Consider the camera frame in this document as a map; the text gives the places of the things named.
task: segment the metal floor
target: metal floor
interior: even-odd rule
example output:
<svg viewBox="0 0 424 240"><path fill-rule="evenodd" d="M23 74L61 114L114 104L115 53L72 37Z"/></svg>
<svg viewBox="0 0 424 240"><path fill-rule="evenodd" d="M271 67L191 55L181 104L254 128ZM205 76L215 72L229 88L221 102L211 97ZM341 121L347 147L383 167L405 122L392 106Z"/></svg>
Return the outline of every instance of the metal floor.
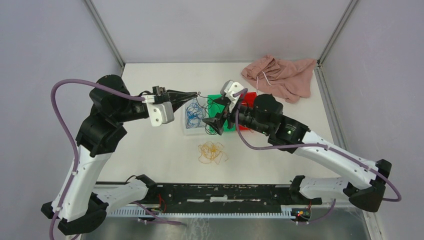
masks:
<svg viewBox="0 0 424 240"><path fill-rule="evenodd" d="M313 208L312 219L325 214L325 208ZM362 211L336 208L327 219L299 225L288 219L173 218L187 226L144 225L135 217L107 217L83 240L369 240Z"/></svg>

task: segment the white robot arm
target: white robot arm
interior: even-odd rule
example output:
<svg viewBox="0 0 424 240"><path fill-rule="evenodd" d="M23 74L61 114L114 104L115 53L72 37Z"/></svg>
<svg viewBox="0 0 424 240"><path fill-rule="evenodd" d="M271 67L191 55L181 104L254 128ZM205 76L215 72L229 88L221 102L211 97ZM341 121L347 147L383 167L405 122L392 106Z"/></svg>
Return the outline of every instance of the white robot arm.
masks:
<svg viewBox="0 0 424 240"><path fill-rule="evenodd" d="M129 95L124 82L117 75L104 76L97 83ZM89 233L103 222L108 213L146 196L149 189L146 183L149 181L143 176L105 193L92 193L103 166L127 133L123 123L147 118L150 118L153 127L170 123L174 120L174 112L197 97L198 93L156 86L152 92L140 94L143 101L124 99L97 88L89 95L94 104L76 136L79 156L77 169L74 170L72 162L55 200L43 204L41 208L50 219L58 212L58 228L65 235Z"/></svg>
<svg viewBox="0 0 424 240"><path fill-rule="evenodd" d="M248 147L287 151L315 161L341 176L296 176L290 186L292 193L298 192L307 199L346 199L362 210L377 212L384 199L385 184L389 183L390 162L384 159L377 162L367 160L326 141L308 126L283 115L283 105L271 94L258 95L253 106L243 106L240 104L243 89L239 82L228 81L221 90L221 98L214 101L225 106L223 111L203 121L220 135L224 131L225 121L228 121L228 128L234 124L237 128L238 125L250 128L269 136L268 143L273 146L251 146L238 131Z"/></svg>

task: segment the green box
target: green box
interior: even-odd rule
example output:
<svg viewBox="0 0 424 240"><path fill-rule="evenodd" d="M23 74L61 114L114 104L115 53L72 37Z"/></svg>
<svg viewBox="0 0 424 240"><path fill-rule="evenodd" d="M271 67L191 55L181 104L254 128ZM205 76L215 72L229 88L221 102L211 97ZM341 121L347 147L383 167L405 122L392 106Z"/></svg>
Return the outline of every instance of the green box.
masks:
<svg viewBox="0 0 424 240"><path fill-rule="evenodd" d="M208 98L211 98L211 99L218 99L218 98L221 97L221 95L220 94L215 94L215 95L208 95L207 97ZM208 99L207 100L207 104L208 105L211 104L211 101L212 100ZM221 105L221 104L212 104L210 106L209 110L208 110L208 114L209 114L209 116L211 118L213 118L213 117L215 117L215 115L217 113L221 113L223 110L224 110L224 106L223 105ZM213 132L213 133L215 132L211 127L209 127L209 129L210 129L211 132ZM224 122L224 132L233 132L235 130L236 130L236 125L234 125L231 129L228 129L228 121L225 121Z"/></svg>

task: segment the rubber band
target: rubber band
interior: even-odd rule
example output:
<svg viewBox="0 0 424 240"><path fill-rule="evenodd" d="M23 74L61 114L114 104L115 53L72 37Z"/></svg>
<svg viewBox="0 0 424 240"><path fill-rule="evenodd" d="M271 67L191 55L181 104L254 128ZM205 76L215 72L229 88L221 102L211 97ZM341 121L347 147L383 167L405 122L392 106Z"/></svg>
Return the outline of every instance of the rubber band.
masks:
<svg viewBox="0 0 424 240"><path fill-rule="evenodd" d="M201 153L198 160L203 164L210 164L212 162L220 164L222 160L225 162L228 160L228 155L223 151L223 149L224 145L220 142L213 143L208 141L205 144L198 146L199 153Z"/></svg>

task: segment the orange wire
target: orange wire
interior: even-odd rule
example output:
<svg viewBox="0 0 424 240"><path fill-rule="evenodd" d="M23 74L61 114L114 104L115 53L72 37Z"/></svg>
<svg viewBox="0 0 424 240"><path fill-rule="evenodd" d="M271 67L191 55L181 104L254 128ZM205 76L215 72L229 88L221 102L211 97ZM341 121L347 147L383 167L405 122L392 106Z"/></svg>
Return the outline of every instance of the orange wire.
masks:
<svg viewBox="0 0 424 240"><path fill-rule="evenodd" d="M163 202L163 211L162 213L165 213L165 211L167 210L167 203L165 202L165 200L162 198L161 194L158 194L159 196L159 209L161 209L161 202Z"/></svg>
<svg viewBox="0 0 424 240"><path fill-rule="evenodd" d="M227 161L228 156L224 151L222 151L223 149L224 146L221 143L217 142L215 144L211 141L208 141L205 144L198 146L199 153L201 153L201 155L198 157L198 160L203 164L210 164L212 162L220 164L223 158L225 158L224 161Z"/></svg>

